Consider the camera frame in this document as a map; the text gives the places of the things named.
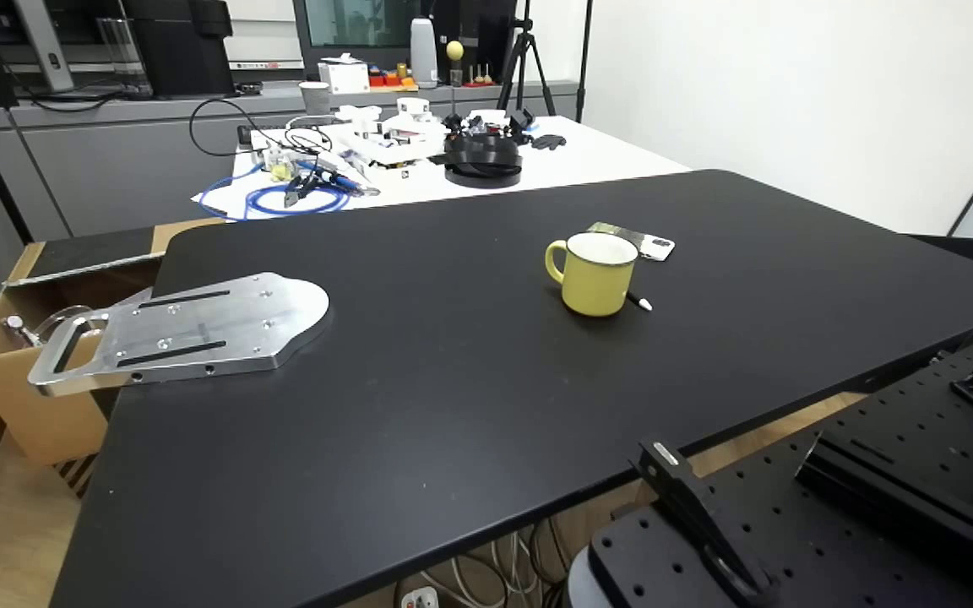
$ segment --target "black device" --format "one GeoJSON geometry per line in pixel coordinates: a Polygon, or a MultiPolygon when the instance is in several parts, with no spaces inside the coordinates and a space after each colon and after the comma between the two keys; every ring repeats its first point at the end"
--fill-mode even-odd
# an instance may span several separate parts
{"type": "Polygon", "coordinates": [[[521,183],[521,149],[513,127],[495,127],[483,118],[449,123],[444,180],[474,190],[503,190],[521,183]]]}
{"type": "Polygon", "coordinates": [[[823,432],[797,480],[973,583],[973,361],[966,376],[933,381],[944,388],[942,397],[899,388],[900,409],[886,405],[861,430],[823,432]]]}
{"type": "Polygon", "coordinates": [[[222,36],[231,32],[222,0],[120,0],[147,83],[170,93],[231,93],[222,36]]]}
{"type": "Polygon", "coordinates": [[[517,75],[517,111],[522,106],[528,51],[534,55],[534,66],[539,75],[546,115],[558,115],[554,111],[550,79],[546,79],[546,70],[545,70],[545,58],[539,58],[539,42],[534,41],[529,0],[522,3],[522,15],[513,19],[513,42],[511,42],[511,55],[505,55],[505,64],[503,64],[503,75],[501,75],[495,106],[511,106],[513,75],[517,75]]]}
{"type": "Polygon", "coordinates": [[[668,521],[700,552],[702,568],[730,595],[733,603],[769,608],[777,603],[777,579],[764,575],[742,532],[721,526],[721,515],[700,496],[700,484],[677,450],[647,442],[638,462],[641,480],[659,494],[656,510],[668,521]]]}

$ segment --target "white table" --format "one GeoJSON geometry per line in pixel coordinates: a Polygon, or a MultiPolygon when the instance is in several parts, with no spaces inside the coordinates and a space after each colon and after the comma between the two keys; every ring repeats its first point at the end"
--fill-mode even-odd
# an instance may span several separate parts
{"type": "MultiPolygon", "coordinates": [[[[587,183],[618,183],[641,174],[671,174],[689,172],[677,163],[650,156],[638,145],[576,123],[570,118],[538,118],[534,135],[565,135],[560,149],[529,149],[521,145],[522,172],[517,185],[505,190],[470,190],[444,180],[442,164],[416,163],[404,180],[374,180],[374,194],[353,194],[345,208],[370,208],[370,204],[404,204],[404,201],[432,201],[432,198],[462,198],[462,194],[488,194],[488,191],[522,191],[522,190],[560,190],[560,185],[587,185],[587,183]]],[[[251,172],[252,157],[236,156],[231,174],[251,172]]]]}

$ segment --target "cardboard box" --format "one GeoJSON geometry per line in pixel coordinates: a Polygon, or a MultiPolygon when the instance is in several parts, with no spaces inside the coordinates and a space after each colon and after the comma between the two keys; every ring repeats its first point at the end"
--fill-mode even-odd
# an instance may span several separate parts
{"type": "MultiPolygon", "coordinates": [[[[49,397],[28,383],[35,349],[17,344],[10,329],[4,329],[4,316],[19,314],[28,326],[39,326],[43,316],[70,304],[108,308],[132,298],[151,288],[157,258],[176,234],[212,222],[219,220],[88,235],[84,242],[74,238],[84,263],[60,265],[58,258],[55,270],[46,270],[46,256],[70,248],[70,238],[49,242],[55,248],[46,242],[22,245],[0,290],[0,440],[10,432],[29,462],[49,467],[97,452],[108,432],[108,414],[94,396],[49,397]],[[120,253],[120,235],[141,242],[141,253],[120,253]]],[[[82,337],[70,363],[88,361],[94,344],[97,335],[82,337]]]]}

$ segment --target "cable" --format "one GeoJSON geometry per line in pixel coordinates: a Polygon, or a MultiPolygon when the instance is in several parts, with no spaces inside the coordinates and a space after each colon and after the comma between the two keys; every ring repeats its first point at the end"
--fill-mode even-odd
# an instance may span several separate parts
{"type": "Polygon", "coordinates": [[[568,556],[565,544],[558,539],[558,523],[554,523],[554,515],[538,521],[538,523],[529,526],[529,569],[534,569],[546,586],[554,586],[554,583],[565,579],[568,561],[570,561],[570,556],[568,556]],[[546,530],[546,538],[550,538],[554,556],[558,556],[558,565],[560,565],[560,577],[550,577],[546,568],[539,565],[539,552],[538,552],[538,538],[539,538],[539,530],[546,530]]]}
{"type": "Polygon", "coordinates": [[[522,544],[522,538],[517,530],[511,532],[511,539],[513,539],[511,544],[513,546],[513,569],[503,568],[495,539],[488,539],[488,561],[503,575],[511,595],[534,595],[538,592],[534,568],[529,568],[529,579],[528,583],[521,579],[521,549],[528,552],[528,565],[529,565],[529,546],[522,544]]]}
{"type": "MultiPolygon", "coordinates": [[[[495,601],[480,601],[480,599],[474,599],[456,561],[460,561],[460,556],[449,561],[456,586],[442,583],[442,579],[432,577],[427,569],[420,569],[420,577],[427,579],[434,592],[449,595],[449,599],[453,599],[456,603],[462,603],[462,608],[503,608],[503,603],[505,603],[505,592],[503,592],[495,601]]],[[[501,586],[503,586],[501,569],[493,569],[483,556],[465,552],[462,561],[483,565],[483,568],[501,579],[501,586]]]]}
{"type": "Polygon", "coordinates": [[[236,104],[236,101],[229,101],[229,99],[202,99],[202,101],[188,111],[188,118],[186,118],[186,132],[188,132],[188,141],[191,141],[194,150],[212,156],[212,157],[231,157],[231,156],[236,156],[236,150],[219,150],[219,149],[207,149],[207,145],[194,141],[194,118],[200,118],[200,111],[208,106],[208,104],[226,104],[226,106],[239,111],[252,132],[260,132],[260,135],[269,138],[273,145],[286,149],[286,141],[265,135],[244,104],[236,104]]]}
{"type": "Polygon", "coordinates": [[[151,99],[151,93],[137,93],[137,90],[128,90],[128,88],[118,88],[118,90],[105,90],[105,93],[94,93],[94,99],[39,99],[39,93],[29,93],[29,101],[43,111],[55,111],[55,115],[84,115],[84,111],[97,111],[105,106],[108,101],[141,101],[141,99],[151,99]]]}
{"type": "Polygon", "coordinates": [[[485,568],[485,569],[495,577],[501,599],[495,599],[495,601],[480,601],[480,599],[470,592],[470,583],[462,579],[460,556],[449,561],[449,569],[453,569],[456,586],[460,586],[474,603],[503,608],[503,603],[505,603],[505,579],[503,579],[503,575],[493,569],[485,561],[480,561],[480,556],[474,556],[474,552],[465,552],[465,561],[475,561],[480,568],[485,568]]]}
{"type": "Polygon", "coordinates": [[[247,174],[252,174],[252,172],[260,172],[260,170],[264,170],[264,164],[255,163],[255,164],[251,164],[251,172],[239,172],[239,174],[229,174],[229,180],[222,180],[222,183],[212,183],[208,190],[200,191],[194,201],[202,204],[212,190],[226,190],[226,185],[231,185],[231,183],[239,183],[239,180],[247,180],[247,174]]]}
{"type": "Polygon", "coordinates": [[[247,208],[244,208],[244,220],[247,220],[247,211],[251,208],[255,208],[255,211],[265,211],[265,217],[302,217],[302,211],[337,211],[337,208],[345,208],[347,204],[347,194],[345,191],[334,191],[325,204],[314,204],[314,208],[273,208],[273,204],[264,204],[260,198],[264,194],[273,194],[273,191],[291,191],[291,185],[286,183],[281,183],[281,185],[264,185],[264,190],[252,190],[251,194],[247,194],[247,208]]]}
{"type": "Polygon", "coordinates": [[[334,141],[329,141],[329,135],[325,135],[316,123],[308,123],[308,127],[302,127],[302,132],[314,132],[316,141],[308,141],[308,138],[293,135],[293,123],[297,123],[297,122],[308,122],[308,118],[329,118],[329,115],[293,115],[291,122],[283,122],[283,141],[286,141],[291,149],[308,150],[308,156],[329,150],[334,141]]]}

